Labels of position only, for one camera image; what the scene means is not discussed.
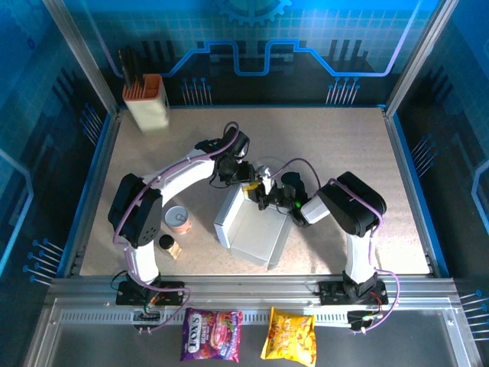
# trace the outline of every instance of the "chip bag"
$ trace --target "chip bag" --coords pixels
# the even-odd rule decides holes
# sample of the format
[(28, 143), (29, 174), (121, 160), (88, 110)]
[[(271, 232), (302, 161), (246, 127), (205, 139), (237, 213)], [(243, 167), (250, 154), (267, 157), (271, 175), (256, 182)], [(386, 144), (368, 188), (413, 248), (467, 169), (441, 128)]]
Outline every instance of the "chip bag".
[(181, 361), (224, 359), (239, 362), (243, 313), (187, 308), (183, 321)]
[(294, 315), (272, 307), (268, 337), (261, 358), (285, 358), (314, 367), (317, 350), (314, 319), (314, 316)]

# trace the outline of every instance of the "gear logo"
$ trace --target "gear logo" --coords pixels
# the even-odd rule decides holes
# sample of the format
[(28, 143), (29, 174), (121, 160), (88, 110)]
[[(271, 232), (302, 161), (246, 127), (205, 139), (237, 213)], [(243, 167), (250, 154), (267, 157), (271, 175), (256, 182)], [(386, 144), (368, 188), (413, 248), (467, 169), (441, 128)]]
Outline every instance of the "gear logo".
[(42, 0), (5, 0), (17, 26), (28, 37), (33, 37), (43, 26), (45, 7)]
[(239, 25), (248, 23), (253, 27), (257, 23), (275, 21), (284, 13), (286, 6), (292, 5), (290, 0), (216, 0), (219, 14), (227, 15), (229, 21), (237, 21)]

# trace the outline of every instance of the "table surface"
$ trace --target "table surface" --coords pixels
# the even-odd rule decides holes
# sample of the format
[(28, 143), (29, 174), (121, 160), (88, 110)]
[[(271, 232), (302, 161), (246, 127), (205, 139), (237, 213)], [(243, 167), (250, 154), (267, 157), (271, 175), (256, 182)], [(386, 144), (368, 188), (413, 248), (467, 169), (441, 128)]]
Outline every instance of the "table surface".
[[(129, 112), (121, 122), (95, 221), (86, 247), (81, 275), (110, 275), (126, 269), (124, 256), (112, 244), (107, 220), (118, 185), (128, 173), (159, 171), (181, 159), (202, 140), (222, 136), (225, 123), (236, 121), (251, 139), (247, 159), (272, 171), (302, 157), (317, 170), (322, 184), (351, 171), (380, 193), (387, 203), (385, 224), (375, 239), (378, 265), (398, 274), (427, 274), (423, 248), (410, 210), (381, 110), (377, 108), (246, 108), (172, 110), (170, 127), (142, 134)], [(306, 190), (316, 182), (310, 169), (294, 162)], [(175, 235), (182, 253), (173, 260), (156, 248), (161, 274), (340, 274), (346, 263), (346, 238), (328, 216), (307, 229), (293, 227), (279, 264), (268, 271), (231, 256), (215, 234), (213, 222), (228, 190), (195, 183), (174, 197), (172, 205), (189, 210), (192, 229)], [(162, 222), (162, 232), (168, 228)]]

